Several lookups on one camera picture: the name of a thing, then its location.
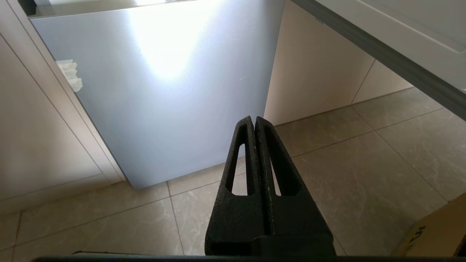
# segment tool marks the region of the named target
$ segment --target beige tile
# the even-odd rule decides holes
[[[374,58],[285,1],[264,118],[274,125],[351,104]]]
[[[246,173],[234,178],[232,193],[237,196],[247,196]]]
[[[297,120],[275,129],[291,157],[372,130],[350,107]]]
[[[127,181],[23,211],[18,243],[168,197],[166,183],[134,190]]]
[[[446,202],[376,132],[294,158],[348,255],[390,255]]]
[[[378,133],[444,198],[466,192],[466,123],[447,109]]]
[[[182,255],[169,198],[15,247],[14,261],[76,251]]]
[[[438,109],[442,106],[417,88],[352,105],[374,129],[396,124]]]
[[[20,212],[0,215],[0,250],[14,245],[19,221]]]
[[[201,186],[205,186],[211,183],[220,181],[223,174],[223,168],[225,163],[220,165],[215,165],[197,172],[172,179],[168,181],[168,188],[170,189],[170,194],[176,195],[182,192],[192,190]],[[246,172],[246,162],[245,158],[238,158],[236,165],[236,175]]]
[[[0,251],[0,261],[11,262],[12,258],[13,258],[13,248]]]
[[[335,248],[336,255],[346,256],[345,251],[343,250],[342,246],[335,237],[333,237],[333,247]]]
[[[204,255],[204,239],[220,183],[171,197],[185,255]]]

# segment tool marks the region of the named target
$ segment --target beige cabinet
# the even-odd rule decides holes
[[[124,179],[15,0],[0,0],[0,214]]]
[[[285,1],[264,117],[278,125],[411,85]]]

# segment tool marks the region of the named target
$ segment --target tiled floor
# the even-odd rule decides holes
[[[415,221],[466,192],[466,123],[417,89],[277,127],[340,255],[389,255]],[[108,251],[202,255],[223,172],[126,182],[0,217],[0,261]],[[240,159],[236,194],[246,194]]]

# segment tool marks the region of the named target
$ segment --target grout line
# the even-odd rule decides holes
[[[246,174],[246,172],[243,172],[243,173],[241,173],[241,174],[237,174],[237,175],[235,175],[235,177],[240,176],[240,175],[242,175],[242,174]],[[203,186],[198,186],[198,187],[195,187],[195,188],[191,188],[191,189],[189,189],[189,190],[186,190],[186,191],[183,191],[183,192],[179,192],[179,193],[176,193],[176,194],[171,195],[171,196],[174,197],[174,196],[177,196],[177,195],[179,195],[179,194],[183,194],[183,193],[189,192],[189,191],[191,191],[191,190],[199,189],[199,188],[201,188],[201,187],[208,186],[208,185],[211,185],[211,184],[215,184],[215,183],[218,183],[218,182],[220,182],[220,180],[215,181],[215,182],[212,182],[212,183],[209,183],[209,184],[205,184],[205,185],[203,185]]]
[[[296,157],[305,155],[305,154],[307,154],[307,153],[311,153],[311,152],[313,152],[313,151],[316,151],[316,150],[319,150],[319,149],[322,149],[322,148],[329,147],[329,146],[331,146],[331,145],[336,145],[336,144],[341,143],[341,142],[344,142],[344,141],[346,141],[346,140],[350,140],[350,139],[357,138],[357,137],[360,137],[360,136],[365,135],[365,134],[369,134],[369,133],[371,133],[371,132],[375,132],[375,130],[371,130],[371,131],[369,131],[369,132],[365,132],[365,133],[359,134],[359,135],[357,135],[357,136],[353,136],[353,137],[350,137],[350,138],[346,138],[346,139],[343,139],[343,140],[341,140],[341,141],[338,141],[338,142],[335,142],[335,143],[331,143],[331,144],[326,145],[326,146],[323,146],[323,147],[314,148],[314,149],[312,149],[312,150],[310,150],[310,151],[307,151],[307,152],[304,152],[304,153],[295,155],[295,156],[293,156],[293,157],[290,156],[290,158],[293,159],[293,158],[296,158]]]
[[[370,65],[369,70],[367,70],[367,74],[366,74],[366,76],[364,77],[363,81],[361,82],[361,85],[360,85],[359,88],[357,89],[357,92],[356,92],[356,94],[354,95],[353,100],[351,100],[351,103],[350,103],[350,104],[353,104],[354,100],[356,99],[356,96],[357,96],[357,94],[359,93],[359,90],[361,90],[361,87],[363,86],[364,81],[366,81],[366,78],[367,78],[367,76],[369,75],[369,72],[370,72],[370,70],[372,69],[372,66],[374,66],[374,63],[375,63],[375,62],[376,62],[376,60],[375,60],[375,58],[374,58],[374,62],[372,62],[372,65]]]
[[[243,173],[241,173],[241,174],[237,174],[237,175],[235,175],[235,177],[236,177],[236,176],[239,176],[239,175],[242,175],[242,174],[245,174],[245,173],[246,173],[246,172],[243,172]],[[175,195],[173,195],[173,196],[176,196],[176,195],[179,195],[179,194],[182,194],[182,193],[186,193],[186,192],[188,192],[188,191],[195,190],[195,189],[198,189],[198,188],[201,188],[201,187],[204,187],[204,186],[208,186],[208,185],[211,185],[211,184],[215,184],[215,183],[217,183],[217,182],[219,182],[219,181],[215,181],[215,182],[212,182],[212,183],[209,183],[209,184],[205,184],[205,185],[203,185],[203,186],[199,186],[199,187],[196,187],[196,188],[192,188],[192,189],[190,189],[190,190],[186,190],[186,191],[177,193],[177,194],[175,194]],[[44,237],[47,237],[47,236],[50,236],[50,235],[53,235],[53,234],[57,234],[57,233],[60,233],[60,232],[63,232],[63,231],[72,229],[72,228],[76,228],[76,227],[79,227],[79,226],[82,226],[82,225],[85,225],[85,224],[89,224],[89,223],[91,223],[91,222],[95,222],[95,221],[100,220],[100,219],[103,219],[103,218],[107,218],[107,217],[110,217],[110,216],[113,216],[113,215],[116,215],[116,214],[119,214],[119,213],[123,213],[123,212],[129,211],[129,210],[132,210],[132,209],[135,209],[135,208],[138,208],[138,207],[143,207],[143,206],[145,206],[145,205],[152,204],[152,203],[154,203],[154,202],[161,201],[161,200],[164,200],[164,199],[167,199],[167,198],[170,198],[170,202],[171,202],[171,196],[170,196],[171,193],[170,193],[170,188],[168,187],[168,182],[167,182],[167,181],[166,181],[166,184],[167,184],[168,194],[169,194],[169,196],[167,196],[167,197],[160,198],[160,199],[157,199],[157,200],[155,200],[155,201],[151,201],[151,202],[148,202],[148,203],[139,205],[139,206],[131,207],[131,208],[128,208],[128,209],[125,209],[125,210],[122,210],[122,211],[118,211],[118,212],[115,212],[115,213],[112,213],[112,214],[109,214],[109,215],[106,215],[106,216],[103,216],[103,217],[99,217],[99,218],[96,218],[96,219],[93,219],[93,220],[89,220],[89,221],[84,222],[84,223],[81,223],[81,224],[79,224],[79,225],[74,225],[74,226],[65,228],[65,229],[63,229],[63,230],[59,230],[59,231],[56,231],[56,232],[53,232],[53,233],[50,233],[50,234],[46,234],[46,235],[43,235],[43,236],[41,236],[41,237],[34,238],[34,239],[31,239],[31,240],[28,240],[28,241],[25,241],[25,242],[22,242],[22,243],[19,243],[19,244],[17,244],[17,243],[16,243],[16,240],[15,240],[15,244],[14,244],[13,248],[16,247],[16,246],[20,246],[20,245],[26,244],[26,243],[30,243],[30,242],[32,242],[32,241],[36,241],[36,240],[38,240],[38,239],[41,239],[41,238],[44,238]],[[173,214],[175,214],[174,208],[173,208],[173,203],[171,203],[171,205],[172,205],[172,209],[173,209]]]
[[[372,101],[372,100],[376,100],[376,99],[378,99],[378,98],[382,98],[382,97],[387,97],[387,96],[394,95],[394,94],[396,94],[396,93],[401,93],[401,92],[403,92],[403,91],[407,91],[407,90],[409,90],[409,89],[413,89],[413,88],[416,88],[416,87],[414,87],[414,86],[411,86],[411,87],[408,87],[408,88],[405,88],[405,89],[396,90],[396,91],[393,91],[393,92],[391,92],[391,93],[388,93],[388,94],[385,94],[385,95],[381,95],[381,96],[378,96],[378,97],[373,97],[373,98],[370,98],[370,99],[367,99],[367,100],[362,100],[362,101],[360,101],[360,102],[357,102],[357,103],[352,103],[352,104],[350,104],[349,106],[353,106],[353,105],[362,104],[362,103],[364,103],[364,102],[367,102],[367,101]]]
[[[11,254],[11,262],[14,261],[13,260],[14,259],[14,250],[16,248],[16,242],[18,241],[18,233],[20,232],[21,217],[23,217],[23,211],[22,210],[20,211],[20,218],[18,219],[18,228],[16,229],[16,237],[14,239],[13,251],[12,251],[12,254]]]
[[[403,123],[403,122],[406,122],[406,121],[408,121],[408,120],[415,119],[415,118],[417,118],[417,117],[425,116],[425,115],[427,115],[427,114],[430,114],[430,113],[433,113],[433,112],[437,112],[437,111],[442,110],[442,109],[445,109],[445,107],[442,107],[442,108],[436,109],[436,110],[434,110],[434,111],[430,111],[430,112],[424,113],[424,114],[422,114],[422,115],[418,115],[418,116],[415,116],[415,117],[411,117],[411,118],[408,118],[408,119],[406,119],[406,120],[403,120],[403,121],[400,121],[400,122],[396,122],[396,123],[390,124],[390,125],[388,125],[388,126],[384,126],[384,127],[381,127],[381,128],[377,128],[377,129],[375,129],[375,131],[384,129],[384,128],[389,127],[389,126],[392,126],[392,125],[396,125],[396,124],[399,124],[399,123]]]
[[[171,199],[170,187],[168,187],[168,181],[165,181],[165,183],[167,184],[168,195],[170,196],[171,209],[173,210],[173,217],[175,218],[176,231],[178,232],[178,239],[181,245],[181,252],[183,252],[183,255],[186,255],[185,249],[183,248],[183,242],[181,241],[181,234],[179,233],[178,222],[176,221],[175,207],[173,206],[173,200]]]
[[[335,235],[333,235],[333,238],[338,242],[338,245],[340,245],[340,247],[342,248],[343,253],[345,253],[345,255],[348,255],[348,254],[346,253],[345,249],[343,248],[342,244],[341,244],[340,241],[338,240],[338,238],[337,238]]]
[[[178,227],[178,222],[176,220],[175,208],[173,207],[173,200],[171,200],[171,197],[170,197],[170,203],[171,203],[171,210],[173,211],[173,218],[175,219],[176,231],[178,232],[179,243],[181,245],[181,252],[183,252],[183,255],[186,255],[185,249],[183,248],[183,242],[181,241],[181,234],[179,233],[179,227]]]
[[[364,117],[361,116],[361,114],[359,114],[358,111],[356,111],[356,109],[354,109],[352,106],[349,106],[349,107],[350,107],[362,120],[364,120],[364,122],[366,122],[366,124],[367,124],[370,128],[372,128],[373,131],[375,131],[375,129],[369,124],[369,122],[367,122],[366,119],[364,119]]]
[[[57,231],[57,232],[53,232],[53,233],[50,233],[50,234],[46,234],[46,235],[43,235],[43,236],[41,236],[41,237],[34,238],[34,239],[31,239],[31,240],[25,241],[25,242],[23,242],[23,243],[20,243],[20,244],[16,244],[16,243],[15,243],[14,246],[21,246],[21,245],[30,243],[30,242],[32,242],[32,241],[39,240],[39,239],[44,238],[44,237],[48,237],[48,236],[53,235],[53,234],[61,233],[61,232],[63,232],[63,231],[66,231],[66,230],[69,230],[69,229],[72,229],[72,228],[77,228],[77,227],[80,227],[80,226],[82,226],[82,225],[86,225],[86,224],[89,224],[89,223],[98,221],[98,220],[100,220],[100,219],[108,218],[108,217],[110,217],[110,216],[113,216],[113,215],[116,215],[116,214],[120,214],[120,213],[123,213],[123,212],[126,212],[126,211],[130,211],[130,210],[135,209],[135,208],[138,208],[138,207],[143,207],[143,206],[146,206],[146,205],[155,203],[155,202],[157,202],[157,201],[161,201],[161,200],[167,199],[167,198],[169,198],[169,197],[170,197],[170,196],[167,196],[167,197],[160,198],[160,199],[157,199],[157,200],[155,200],[155,201],[151,201],[151,202],[148,202],[148,203],[145,203],[145,204],[136,206],[136,207],[131,207],[131,208],[128,208],[128,209],[125,209],[125,210],[122,210],[122,211],[118,211],[118,212],[115,212],[115,213],[112,213],[112,214],[109,214],[109,215],[106,215],[106,216],[103,216],[103,217],[99,217],[99,218],[96,218],[96,219],[92,219],[92,220],[89,220],[89,221],[87,221],[87,222],[81,223],[81,224],[79,224],[79,225],[75,225],[75,226],[72,226],[72,227],[68,227],[68,228],[66,228],[66,229],[62,229],[62,230]]]
[[[14,238],[14,245],[16,246],[16,242],[18,241],[18,233],[20,232],[21,226],[21,218],[23,217],[23,210],[20,211],[20,218],[18,219],[18,228],[16,229],[16,237]]]
[[[446,200],[446,199],[443,197],[443,195],[440,194],[440,193],[437,191],[437,189],[435,189],[421,174],[419,174],[419,172],[418,172],[414,167],[412,167],[411,164],[410,164],[410,163],[409,163],[395,148],[393,148],[393,146],[391,146],[390,143],[388,143],[388,141],[385,140],[385,139],[382,137],[382,135],[380,135],[380,134],[377,132],[377,130],[376,130],[376,133],[377,133],[377,135],[379,135],[379,137],[380,137],[383,141],[385,141],[385,143],[387,143],[388,146],[390,146],[391,149],[393,149],[393,151],[395,151],[395,153],[396,153],[398,156],[401,157],[401,159],[403,159],[403,161],[404,161],[406,164],[408,164],[408,166],[409,166],[412,170],[414,170],[414,172],[416,172],[416,174],[418,174],[418,176],[420,176],[428,185],[430,185],[430,187],[432,187],[432,189],[433,189],[435,192],[437,192],[437,194],[439,194],[439,196],[440,196],[441,198],[443,198],[443,200],[445,200],[446,203],[448,203],[448,200]]]
[[[76,180],[73,180],[73,181],[69,181],[69,182],[64,182],[64,183],[61,183],[61,184],[58,184],[58,185],[54,185],[54,186],[48,186],[46,188],[41,188],[41,189],[37,189],[37,190],[34,190],[34,191],[31,191],[31,192],[28,192],[28,193],[23,193],[23,194],[20,194],[20,195],[16,195],[16,196],[12,196],[12,197],[9,197],[9,198],[5,198],[5,199],[2,199],[0,201],[6,201],[6,200],[10,200],[10,199],[13,199],[15,197],[22,197],[22,196],[25,196],[25,195],[28,195],[28,194],[33,194],[33,193],[37,193],[39,191],[43,191],[43,190],[48,190],[48,189],[51,189],[53,187],[58,187],[58,186],[64,186],[66,184],[71,184],[71,183],[74,183],[74,182],[77,182],[77,181],[80,181],[80,180],[84,180],[84,179],[88,179],[88,178],[92,178],[92,177],[96,177],[96,176],[100,176],[100,175],[104,175],[104,173],[100,173],[100,174],[95,174],[95,175],[92,175],[92,176],[88,176],[88,177],[84,177],[84,178],[79,178],[79,179],[76,179]],[[106,186],[110,186],[110,185],[113,185],[113,184],[108,184],[108,185],[105,185],[105,186],[100,186],[100,187],[93,187],[89,190],[85,190],[85,191],[82,191],[82,192],[78,192],[76,194],[72,194],[72,195],[67,195],[65,197],[60,197],[60,198],[57,198],[57,199],[51,199],[51,200],[47,200],[45,202],[40,202],[38,204],[34,204],[33,206],[27,206],[26,208],[22,209],[22,210],[26,210],[28,208],[31,208],[31,207],[36,207],[36,206],[39,206],[39,205],[43,205],[43,204],[46,204],[46,203],[50,203],[50,202],[55,202],[55,201],[59,201],[59,200],[62,200],[64,198],[69,198],[69,197],[72,197],[72,196],[76,196],[76,195],[80,195],[80,194],[84,194],[86,192],[89,192],[91,190],[95,190],[95,189],[99,189],[99,188],[102,188],[102,187],[106,187]]]
[[[274,128],[277,128],[277,127],[282,126],[282,125],[290,124],[290,123],[293,123],[293,122],[298,122],[300,120],[304,120],[304,119],[307,119],[307,118],[313,118],[313,117],[316,117],[316,116],[319,116],[319,115],[331,113],[331,112],[334,112],[334,111],[337,111],[337,110],[340,110],[340,109],[343,109],[343,108],[347,108],[347,107],[350,107],[350,106],[351,106],[351,104],[343,105],[341,107],[337,107],[337,108],[334,108],[334,109],[330,109],[328,111],[320,112],[320,113],[315,114],[315,115],[311,115],[311,116],[307,116],[307,117],[301,117],[301,118],[291,120],[291,121],[288,121],[288,122],[284,122],[284,123],[281,123],[281,124],[274,124]]]

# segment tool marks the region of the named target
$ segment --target gray trim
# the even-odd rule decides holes
[[[87,2],[74,2],[60,5],[41,5],[37,3],[36,13],[30,15],[30,19],[62,16],[62,15],[73,15],[73,14],[86,14],[95,12],[105,12],[111,10],[127,9],[141,6],[159,5],[173,2],[192,1],[192,0],[152,0],[147,4],[138,4],[135,0],[99,0],[99,1],[87,1]]]
[[[292,0],[393,72],[466,120],[466,94],[315,0]]]

